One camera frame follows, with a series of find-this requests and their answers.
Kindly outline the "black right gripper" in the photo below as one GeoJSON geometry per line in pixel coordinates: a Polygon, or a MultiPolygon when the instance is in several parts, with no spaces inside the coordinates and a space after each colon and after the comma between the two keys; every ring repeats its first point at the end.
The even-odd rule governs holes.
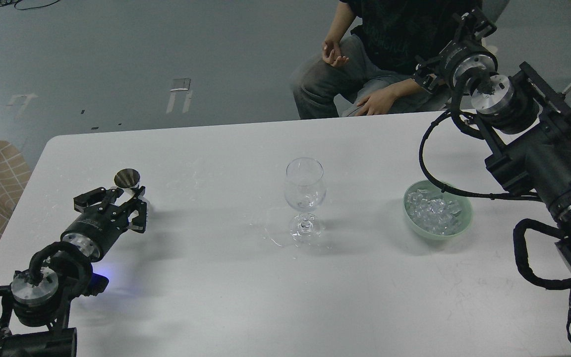
{"type": "Polygon", "coordinates": [[[417,66],[412,78],[430,94],[455,88],[462,75],[472,68],[498,70],[496,56],[483,46],[484,39],[498,29],[496,24],[479,7],[463,14],[454,13],[452,18],[457,29],[438,56],[415,57],[417,66]]]}

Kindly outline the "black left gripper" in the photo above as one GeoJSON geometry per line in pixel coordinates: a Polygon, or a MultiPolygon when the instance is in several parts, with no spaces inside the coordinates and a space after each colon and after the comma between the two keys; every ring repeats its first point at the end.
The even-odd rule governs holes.
{"type": "Polygon", "coordinates": [[[73,208],[81,215],[65,229],[60,240],[76,246],[91,262],[102,260],[126,231],[145,233],[148,214],[148,205],[143,200],[145,191],[145,186],[135,189],[133,196],[120,206],[114,203],[124,190],[117,187],[98,187],[80,194],[73,199],[73,208]]]}

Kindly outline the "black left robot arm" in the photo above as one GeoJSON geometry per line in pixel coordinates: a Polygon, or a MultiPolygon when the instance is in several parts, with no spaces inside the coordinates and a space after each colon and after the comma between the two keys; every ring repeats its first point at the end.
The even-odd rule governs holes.
{"type": "Polygon", "coordinates": [[[144,233],[148,207],[145,186],[120,205],[124,188],[98,187],[73,199],[79,213],[59,241],[34,253],[29,267],[0,285],[0,357],[74,357],[77,329],[70,307],[81,296],[97,296],[109,284],[93,271],[128,230],[144,233]]]}

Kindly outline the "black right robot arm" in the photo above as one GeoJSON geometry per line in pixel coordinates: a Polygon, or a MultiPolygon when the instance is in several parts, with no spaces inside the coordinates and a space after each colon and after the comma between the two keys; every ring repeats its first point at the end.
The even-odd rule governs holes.
{"type": "Polygon", "coordinates": [[[498,59],[481,41],[496,25],[475,7],[453,15],[453,38],[430,59],[417,57],[414,79],[433,93],[438,84],[452,95],[446,111],[434,120],[419,145],[419,164],[426,178],[441,192],[491,200],[528,200],[546,205],[555,226],[523,219],[514,227],[514,257],[521,276],[546,290],[568,290],[566,326],[571,325],[571,277],[563,280],[537,276],[529,265],[525,233],[529,229],[554,237],[555,246],[571,272],[571,107],[523,62],[515,75],[498,73],[498,59]],[[428,171],[423,151],[431,132],[451,119],[465,135],[484,140],[492,154],[486,169],[503,193],[476,193],[437,180],[428,171]]]}

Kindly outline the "person left hand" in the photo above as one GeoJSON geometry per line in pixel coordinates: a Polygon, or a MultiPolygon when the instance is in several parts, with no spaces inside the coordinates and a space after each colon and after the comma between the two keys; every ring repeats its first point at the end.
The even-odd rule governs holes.
{"type": "Polygon", "coordinates": [[[358,100],[355,116],[387,115],[399,97],[394,84],[375,90],[358,100]]]}

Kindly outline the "person right hand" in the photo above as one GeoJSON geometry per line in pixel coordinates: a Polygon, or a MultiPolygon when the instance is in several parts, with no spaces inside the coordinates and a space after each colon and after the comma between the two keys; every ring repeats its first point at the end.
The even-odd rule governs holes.
{"type": "Polygon", "coordinates": [[[349,57],[342,54],[337,41],[325,39],[322,45],[322,61],[333,68],[339,68],[349,62],[349,57]]]}

